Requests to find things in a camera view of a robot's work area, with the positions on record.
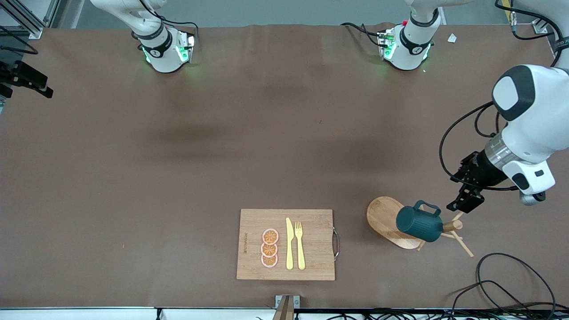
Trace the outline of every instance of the mug handle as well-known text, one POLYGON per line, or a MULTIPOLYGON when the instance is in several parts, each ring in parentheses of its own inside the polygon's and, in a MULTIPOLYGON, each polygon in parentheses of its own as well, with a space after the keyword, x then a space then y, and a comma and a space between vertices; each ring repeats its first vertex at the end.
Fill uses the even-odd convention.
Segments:
POLYGON ((430 207, 432 209, 435 209, 435 213, 433 213, 434 216, 438 217, 440 215, 440 208, 435 206, 434 204, 430 204, 430 203, 426 203, 423 200, 419 200, 415 203, 415 205, 413 206, 413 209, 415 210, 419 210, 419 207, 421 206, 421 204, 424 204, 427 207, 430 207))

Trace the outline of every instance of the fork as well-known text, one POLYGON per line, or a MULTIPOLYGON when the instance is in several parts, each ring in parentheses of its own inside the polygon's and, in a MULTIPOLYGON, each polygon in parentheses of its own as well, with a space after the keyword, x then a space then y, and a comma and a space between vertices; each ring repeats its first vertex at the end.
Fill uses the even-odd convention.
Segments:
POLYGON ((306 268, 306 262, 304 261, 304 250, 302 249, 302 223, 294 223, 294 235, 298 241, 298 268, 304 270, 306 268))

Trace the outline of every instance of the metal handle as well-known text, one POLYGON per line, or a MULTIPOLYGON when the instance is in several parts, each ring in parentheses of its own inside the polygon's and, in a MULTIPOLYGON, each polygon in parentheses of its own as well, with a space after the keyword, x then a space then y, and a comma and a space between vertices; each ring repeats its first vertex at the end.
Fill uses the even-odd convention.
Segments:
POLYGON ((426 203, 423 200, 419 200, 415 203, 415 206, 413 206, 413 209, 415 210, 420 210, 419 207, 424 204, 427 207, 430 207, 432 209, 435 209, 435 212, 433 213, 434 216, 438 217, 440 215, 440 208, 435 206, 434 204, 430 204, 430 203, 426 203))
POLYGON ((338 259, 338 255, 340 254, 340 235, 336 231, 336 227, 332 227, 332 232, 336 235, 336 254, 334 255, 334 261, 338 259))

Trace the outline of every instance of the cutting board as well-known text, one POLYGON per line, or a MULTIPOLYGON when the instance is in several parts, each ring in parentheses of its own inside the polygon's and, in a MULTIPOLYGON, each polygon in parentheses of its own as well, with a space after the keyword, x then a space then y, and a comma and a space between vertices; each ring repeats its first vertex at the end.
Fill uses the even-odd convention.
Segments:
POLYGON ((403 249, 417 249, 421 239, 399 231, 395 224, 401 208, 403 204, 389 196, 375 198, 368 206, 368 223, 396 246, 403 249))
POLYGON ((335 280, 332 210, 242 209, 239 226, 237 279, 242 280, 335 280), (286 218, 292 226, 302 223, 302 246, 306 268, 298 269, 296 238, 292 240, 294 268, 286 268, 286 218), (262 234, 273 228, 279 233, 278 262, 272 268, 261 264, 262 234))

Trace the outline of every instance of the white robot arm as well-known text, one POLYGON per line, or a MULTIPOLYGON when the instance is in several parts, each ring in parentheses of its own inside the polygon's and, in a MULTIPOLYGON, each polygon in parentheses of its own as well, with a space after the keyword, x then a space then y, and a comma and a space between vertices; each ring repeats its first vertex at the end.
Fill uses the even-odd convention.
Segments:
POLYGON ((405 0, 411 7, 406 25, 386 30, 380 55, 401 70, 413 70, 427 58, 431 40, 440 26, 438 7, 463 5, 473 0, 405 0))
POLYGON ((461 161, 452 179, 466 181, 450 210, 472 211, 484 201, 480 191, 506 178, 519 188, 520 199, 531 206, 545 200, 545 191, 555 184, 547 159, 569 147, 569 0, 517 0, 556 24, 559 60, 555 68, 517 65, 494 85, 492 99, 508 125, 484 147, 461 161))
POLYGON ((146 60, 158 72, 173 72, 191 59, 194 36, 165 26, 146 10, 161 8, 167 0, 91 0, 93 5, 126 23, 142 43, 146 60))

